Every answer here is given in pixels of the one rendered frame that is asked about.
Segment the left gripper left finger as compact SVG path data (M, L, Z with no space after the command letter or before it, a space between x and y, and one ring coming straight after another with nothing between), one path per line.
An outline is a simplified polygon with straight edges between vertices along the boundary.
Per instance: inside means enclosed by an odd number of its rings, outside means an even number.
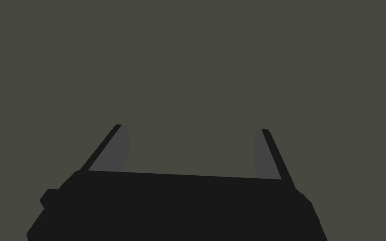
M122 172L130 147L128 126L117 124L102 140L80 170Z

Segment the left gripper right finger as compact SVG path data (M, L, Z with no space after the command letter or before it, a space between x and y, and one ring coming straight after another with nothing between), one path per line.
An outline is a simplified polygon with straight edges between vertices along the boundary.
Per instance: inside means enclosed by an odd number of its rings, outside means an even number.
M257 178L279 180L288 187L295 188L276 141L268 129L255 131L253 159Z

